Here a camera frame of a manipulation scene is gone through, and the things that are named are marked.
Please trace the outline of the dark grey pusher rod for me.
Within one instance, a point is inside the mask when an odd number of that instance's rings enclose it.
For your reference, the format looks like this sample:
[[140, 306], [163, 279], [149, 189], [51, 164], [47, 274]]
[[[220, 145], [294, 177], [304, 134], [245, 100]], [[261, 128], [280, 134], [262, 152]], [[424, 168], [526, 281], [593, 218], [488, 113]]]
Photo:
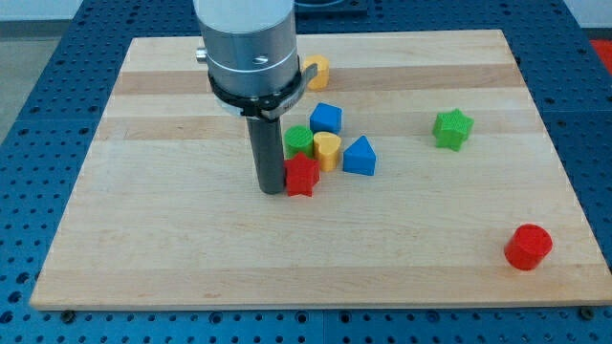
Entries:
[[281, 193], [285, 168], [280, 122], [248, 118], [247, 124], [260, 190], [271, 195]]

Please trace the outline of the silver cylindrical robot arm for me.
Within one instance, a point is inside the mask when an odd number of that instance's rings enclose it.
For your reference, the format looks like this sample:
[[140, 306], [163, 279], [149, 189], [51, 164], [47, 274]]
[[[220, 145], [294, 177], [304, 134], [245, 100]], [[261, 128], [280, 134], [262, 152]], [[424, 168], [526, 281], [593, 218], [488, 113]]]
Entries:
[[208, 79], [223, 105], [246, 119], [259, 187], [284, 190], [280, 117], [301, 97], [292, 0], [194, 0]]

